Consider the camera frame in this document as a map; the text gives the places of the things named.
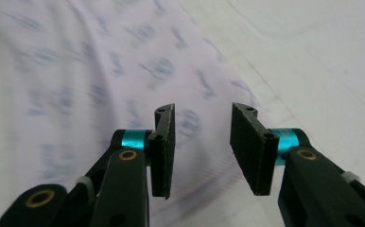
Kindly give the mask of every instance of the white fabric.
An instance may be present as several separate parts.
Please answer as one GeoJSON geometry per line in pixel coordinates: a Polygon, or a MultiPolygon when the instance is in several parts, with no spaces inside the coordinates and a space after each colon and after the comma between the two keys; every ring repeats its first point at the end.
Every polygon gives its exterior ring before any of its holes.
{"type": "Polygon", "coordinates": [[[0,216],[37,184],[72,188],[115,130],[175,103],[171,198],[150,198],[152,226],[172,226],[240,173],[233,101],[257,106],[175,1],[0,0],[0,216]]]}

